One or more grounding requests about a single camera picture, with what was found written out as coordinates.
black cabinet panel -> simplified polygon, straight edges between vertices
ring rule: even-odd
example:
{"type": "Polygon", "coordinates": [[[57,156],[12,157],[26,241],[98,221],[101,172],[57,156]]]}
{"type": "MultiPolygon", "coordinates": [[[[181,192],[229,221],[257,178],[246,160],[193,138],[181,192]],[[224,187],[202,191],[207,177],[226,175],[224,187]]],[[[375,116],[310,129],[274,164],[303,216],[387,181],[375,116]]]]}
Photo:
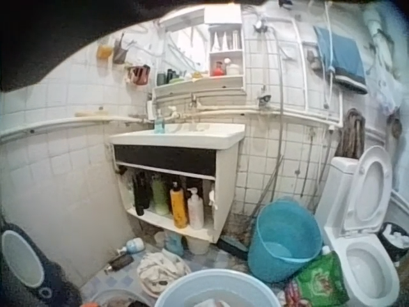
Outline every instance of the black cabinet panel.
{"type": "Polygon", "coordinates": [[[207,176],[216,175],[216,150],[201,148],[114,145],[118,162],[207,176]]]}

white basin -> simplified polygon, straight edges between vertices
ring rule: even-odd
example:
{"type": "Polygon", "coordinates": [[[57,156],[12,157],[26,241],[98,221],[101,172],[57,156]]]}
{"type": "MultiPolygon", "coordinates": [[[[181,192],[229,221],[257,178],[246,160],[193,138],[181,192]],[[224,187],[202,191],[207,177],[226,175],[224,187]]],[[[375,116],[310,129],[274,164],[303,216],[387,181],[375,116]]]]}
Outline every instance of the white basin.
{"type": "Polygon", "coordinates": [[[244,138],[245,125],[237,123],[172,123],[164,134],[144,130],[111,136],[114,145],[150,145],[223,150],[244,138]]]}

green bottle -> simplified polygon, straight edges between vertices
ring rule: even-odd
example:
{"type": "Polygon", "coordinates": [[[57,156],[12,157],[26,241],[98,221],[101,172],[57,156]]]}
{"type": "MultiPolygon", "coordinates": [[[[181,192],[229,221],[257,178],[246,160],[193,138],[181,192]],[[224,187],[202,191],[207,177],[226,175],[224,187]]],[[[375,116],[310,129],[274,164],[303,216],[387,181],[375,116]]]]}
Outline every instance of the green bottle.
{"type": "Polygon", "coordinates": [[[152,176],[151,186],[155,212],[160,216],[168,214],[169,207],[167,205],[167,191],[165,183],[162,181],[159,174],[155,174],[152,176]]]}

blue bucket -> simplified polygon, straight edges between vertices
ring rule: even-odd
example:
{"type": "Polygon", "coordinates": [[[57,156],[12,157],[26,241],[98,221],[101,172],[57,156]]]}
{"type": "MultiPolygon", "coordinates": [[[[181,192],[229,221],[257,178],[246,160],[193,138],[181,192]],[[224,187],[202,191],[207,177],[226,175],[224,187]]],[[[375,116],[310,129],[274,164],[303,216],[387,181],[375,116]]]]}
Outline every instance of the blue bucket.
{"type": "Polygon", "coordinates": [[[280,199],[257,217],[248,263],[265,282],[282,281],[316,258],[322,248],[314,216],[296,201],[280,199]]]}

green package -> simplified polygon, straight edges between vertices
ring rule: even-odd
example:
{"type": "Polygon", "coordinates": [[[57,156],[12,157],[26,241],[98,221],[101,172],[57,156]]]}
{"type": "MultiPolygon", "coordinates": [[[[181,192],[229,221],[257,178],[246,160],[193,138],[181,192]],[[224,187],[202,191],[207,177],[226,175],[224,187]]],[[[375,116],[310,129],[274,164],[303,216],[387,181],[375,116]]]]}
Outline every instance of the green package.
{"type": "Polygon", "coordinates": [[[317,257],[284,290],[287,307],[340,306],[349,301],[335,251],[317,257]]]}

